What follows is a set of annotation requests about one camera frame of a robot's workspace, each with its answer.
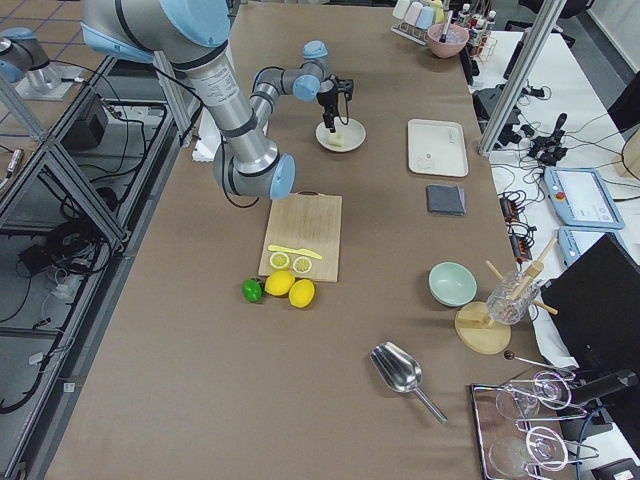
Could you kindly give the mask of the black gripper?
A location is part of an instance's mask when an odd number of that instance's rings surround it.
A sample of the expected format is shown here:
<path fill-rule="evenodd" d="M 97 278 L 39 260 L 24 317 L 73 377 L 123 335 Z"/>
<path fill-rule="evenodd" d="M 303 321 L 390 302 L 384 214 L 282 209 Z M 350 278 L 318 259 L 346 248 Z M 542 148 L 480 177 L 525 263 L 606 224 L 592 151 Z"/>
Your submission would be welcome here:
<path fill-rule="evenodd" d="M 324 126 L 330 133 L 336 132 L 335 117 L 339 115 L 339 95 L 342 94 L 346 104 L 349 104 L 353 97 L 353 90 L 353 79 L 339 78 L 335 75 L 321 84 L 320 91 L 317 93 L 317 101 L 324 108 Z"/>

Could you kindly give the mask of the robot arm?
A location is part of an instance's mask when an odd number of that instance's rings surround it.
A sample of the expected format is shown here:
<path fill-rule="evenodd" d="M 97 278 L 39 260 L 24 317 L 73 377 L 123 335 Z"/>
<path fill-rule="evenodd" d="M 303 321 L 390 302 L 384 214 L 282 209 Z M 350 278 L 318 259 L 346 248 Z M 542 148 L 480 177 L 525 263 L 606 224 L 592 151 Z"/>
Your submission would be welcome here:
<path fill-rule="evenodd" d="M 228 13 L 224 1 L 85 1 L 81 26 L 88 46 L 115 58 L 150 63 L 163 53 L 188 77 L 220 132 L 218 184 L 236 195 L 282 199 L 292 190 L 295 161 L 266 137 L 238 84 L 226 54 Z"/>
<path fill-rule="evenodd" d="M 293 95 L 303 102 L 316 100 L 324 109 L 324 126 L 335 133 L 337 118 L 344 125 L 350 121 L 348 103 L 353 90 L 353 79 L 340 78 L 333 72 L 325 43 L 312 40 L 303 47 L 303 63 L 299 68 L 271 66 L 260 70 L 254 78 L 249 103 L 258 125 L 263 127 L 281 96 Z"/>

